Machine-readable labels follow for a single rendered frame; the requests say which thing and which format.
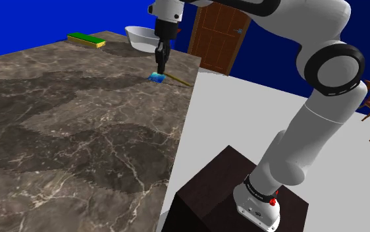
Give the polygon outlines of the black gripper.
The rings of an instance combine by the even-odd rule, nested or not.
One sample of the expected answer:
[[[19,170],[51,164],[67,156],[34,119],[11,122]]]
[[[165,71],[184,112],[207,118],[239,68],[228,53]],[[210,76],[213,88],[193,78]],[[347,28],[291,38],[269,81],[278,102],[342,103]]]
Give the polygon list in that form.
[[[157,19],[155,21],[154,34],[159,38],[158,46],[155,48],[155,62],[157,73],[164,74],[165,65],[169,60],[171,52],[170,40],[175,40],[178,34],[178,23]]]

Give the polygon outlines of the green and yellow sponge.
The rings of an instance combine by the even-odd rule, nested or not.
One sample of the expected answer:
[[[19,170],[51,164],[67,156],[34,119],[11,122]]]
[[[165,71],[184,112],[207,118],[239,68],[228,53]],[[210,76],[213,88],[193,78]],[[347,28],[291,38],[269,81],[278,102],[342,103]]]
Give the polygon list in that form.
[[[67,34],[67,39],[72,42],[88,45],[90,47],[99,48],[106,44],[106,41],[101,38],[89,36],[79,32]]]

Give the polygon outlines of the dark robot stand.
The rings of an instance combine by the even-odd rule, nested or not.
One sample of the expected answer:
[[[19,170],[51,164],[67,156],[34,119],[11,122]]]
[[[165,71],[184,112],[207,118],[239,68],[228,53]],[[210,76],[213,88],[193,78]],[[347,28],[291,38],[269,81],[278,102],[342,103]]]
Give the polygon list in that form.
[[[161,232],[265,232],[237,212],[232,195],[255,167],[227,146],[176,192]]]

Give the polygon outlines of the brown wooden door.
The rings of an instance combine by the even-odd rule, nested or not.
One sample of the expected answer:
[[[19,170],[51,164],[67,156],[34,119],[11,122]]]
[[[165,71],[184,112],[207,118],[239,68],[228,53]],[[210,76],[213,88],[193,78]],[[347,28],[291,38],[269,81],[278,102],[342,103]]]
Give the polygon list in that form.
[[[200,67],[228,76],[251,18],[220,3],[197,9],[188,53],[201,58]]]

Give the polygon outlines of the blue brush with yellow handle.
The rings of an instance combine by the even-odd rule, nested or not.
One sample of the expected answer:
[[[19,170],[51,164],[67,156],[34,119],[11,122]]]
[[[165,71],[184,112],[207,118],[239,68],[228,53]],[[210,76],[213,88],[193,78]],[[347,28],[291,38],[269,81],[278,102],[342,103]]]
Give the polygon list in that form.
[[[153,73],[151,73],[149,76],[148,76],[148,80],[149,81],[152,81],[152,82],[155,82],[155,83],[162,83],[163,81],[164,81],[164,79],[166,78],[166,77],[169,77],[169,78],[171,78],[171,79],[173,79],[173,80],[175,80],[175,81],[177,81],[177,82],[179,82],[179,83],[181,83],[181,84],[184,84],[184,85],[186,85],[186,86],[190,86],[190,87],[192,87],[193,85],[192,84],[190,84],[190,83],[188,83],[188,82],[186,82],[186,81],[184,81],[184,80],[181,80],[181,79],[179,79],[179,78],[177,78],[177,77],[175,77],[175,76],[173,76],[173,75],[170,75],[170,74],[167,74],[167,73],[164,73],[164,74],[159,74],[159,73],[157,73],[157,72],[153,72]]]

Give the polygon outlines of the white bowl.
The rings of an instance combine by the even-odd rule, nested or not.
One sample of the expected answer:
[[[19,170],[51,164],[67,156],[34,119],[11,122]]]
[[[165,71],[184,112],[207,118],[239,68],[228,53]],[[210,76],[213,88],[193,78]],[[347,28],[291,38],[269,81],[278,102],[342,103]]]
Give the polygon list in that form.
[[[126,36],[134,49],[146,53],[154,53],[159,43],[159,37],[154,29],[141,26],[126,26]]]

